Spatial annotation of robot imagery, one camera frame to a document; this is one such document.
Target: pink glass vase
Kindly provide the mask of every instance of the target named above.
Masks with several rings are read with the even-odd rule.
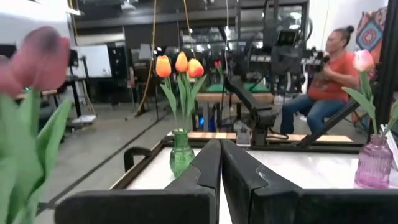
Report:
[[[373,134],[359,153],[355,183],[367,189],[388,189],[392,160],[387,137]]]

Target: woman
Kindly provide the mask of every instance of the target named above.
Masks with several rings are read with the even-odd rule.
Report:
[[[359,85],[358,72],[353,67],[354,55],[346,51],[346,46],[354,32],[353,26],[334,30],[326,42],[326,52],[330,58],[322,72],[311,82],[308,94],[300,95],[282,107],[280,132],[292,134],[294,114],[309,111],[307,123],[312,133],[323,128],[324,119],[339,112],[348,101],[343,86],[355,88]]]

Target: hair bun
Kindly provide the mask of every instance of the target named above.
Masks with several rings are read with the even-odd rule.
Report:
[[[346,27],[347,32],[349,32],[349,34],[352,34],[354,32],[354,27],[349,25],[348,27]]]

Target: wooden board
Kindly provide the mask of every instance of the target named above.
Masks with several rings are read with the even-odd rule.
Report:
[[[289,141],[301,141],[306,135],[305,134],[288,134]],[[195,138],[202,138],[202,139],[236,139],[235,133],[209,133],[209,132],[190,132],[188,133],[188,137],[195,139]],[[268,139],[276,139],[275,137],[280,137],[278,134],[268,134]],[[317,141],[323,142],[353,142],[347,136],[340,136],[340,135],[323,135],[318,138]]]
[[[42,95],[47,96],[47,95],[54,95],[57,93],[58,93],[57,90],[49,90],[49,91],[43,91]],[[25,98],[25,96],[26,96],[26,93],[20,93],[15,97],[15,100],[22,100]]]
[[[253,93],[253,97],[263,103],[273,103],[274,95],[271,93]],[[224,93],[224,102],[229,102],[229,93]],[[195,96],[195,99],[198,103],[219,103],[223,99],[222,93],[198,93]],[[241,103],[241,100],[235,95],[232,94],[232,103]]]

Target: blue light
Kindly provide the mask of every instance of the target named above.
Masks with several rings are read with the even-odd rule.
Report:
[[[202,117],[199,119],[199,125],[202,126],[205,123],[205,119]]]

